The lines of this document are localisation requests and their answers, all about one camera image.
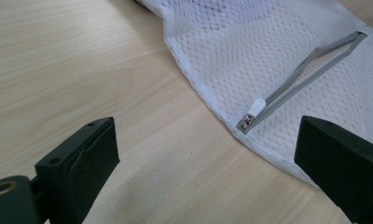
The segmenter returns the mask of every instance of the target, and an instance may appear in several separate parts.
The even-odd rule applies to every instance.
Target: white fabric
[[[330,120],[373,142],[373,30],[337,1],[142,1],[163,18],[166,42],[200,97],[267,161],[312,183],[294,163],[302,115]],[[236,129],[253,101],[266,99],[314,49],[359,30],[368,37],[349,57],[248,134]],[[328,57],[311,62],[303,76]]]

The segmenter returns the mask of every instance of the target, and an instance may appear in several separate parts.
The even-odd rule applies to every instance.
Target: wooden table
[[[373,1],[343,0],[373,26]],[[162,21],[132,0],[0,1],[0,178],[89,121],[120,165],[85,223],[350,223],[235,140],[189,86]]]

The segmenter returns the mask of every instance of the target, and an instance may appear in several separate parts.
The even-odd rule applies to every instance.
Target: white mesh laundry bag
[[[204,102],[273,165],[312,183],[294,163],[303,115],[373,142],[373,29],[337,1],[142,2]]]

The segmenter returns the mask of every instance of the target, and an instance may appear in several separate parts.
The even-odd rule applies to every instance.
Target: open zipper
[[[254,128],[262,120],[270,116],[274,111],[276,111],[283,103],[285,103],[289,98],[291,98],[295,93],[305,88],[307,85],[312,83],[315,79],[323,75],[330,68],[335,66],[337,63],[341,62],[347,56],[349,56],[352,51],[367,37],[366,34],[355,32],[352,33],[336,42],[333,42],[325,47],[315,49],[294,71],[294,73],[280,86],[271,96],[266,100],[256,99],[252,106],[249,108],[247,114],[240,120],[236,128],[245,134]],[[290,88],[298,77],[303,73],[308,63],[317,58],[317,55],[326,54],[333,49],[336,49],[342,45],[350,44],[350,46],[344,50],[340,55],[336,56],[329,63],[319,68],[309,77],[300,81],[294,87]]]

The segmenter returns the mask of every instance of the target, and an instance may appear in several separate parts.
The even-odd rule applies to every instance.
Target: zipper pull
[[[266,101],[264,99],[256,99],[254,100],[253,104],[248,109],[247,114],[245,117],[239,121],[236,128],[242,132],[244,132],[248,126],[251,125],[253,119],[255,119],[263,109],[266,107]]]

